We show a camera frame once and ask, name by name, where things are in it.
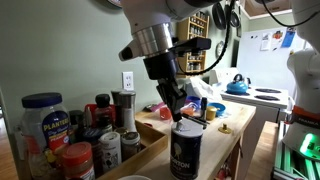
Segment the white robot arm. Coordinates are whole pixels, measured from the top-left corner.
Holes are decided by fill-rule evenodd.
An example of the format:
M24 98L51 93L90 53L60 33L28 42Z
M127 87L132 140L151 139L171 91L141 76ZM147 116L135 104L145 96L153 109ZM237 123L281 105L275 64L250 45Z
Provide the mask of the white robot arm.
M121 0L131 27L132 41L119 53L123 61L141 56L157 90L169 107L173 120L182 119L180 109L186 92L176 82L176 58L187 52L211 48L208 38L179 40L171 34L171 24L182 21L220 0ZM300 38L311 47L288 59L288 69L297 85L297 101L292 109L291 125L283 142L302 156L319 158L319 66L320 0L291 0L294 25Z

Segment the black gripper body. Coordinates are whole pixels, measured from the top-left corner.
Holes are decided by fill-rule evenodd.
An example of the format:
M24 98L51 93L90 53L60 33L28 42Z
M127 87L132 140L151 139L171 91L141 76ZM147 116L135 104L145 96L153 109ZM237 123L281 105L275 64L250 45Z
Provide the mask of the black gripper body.
M178 69L176 55L173 52L145 58L144 65L151 80L156 80L159 84L166 84L171 87L177 85L176 73Z

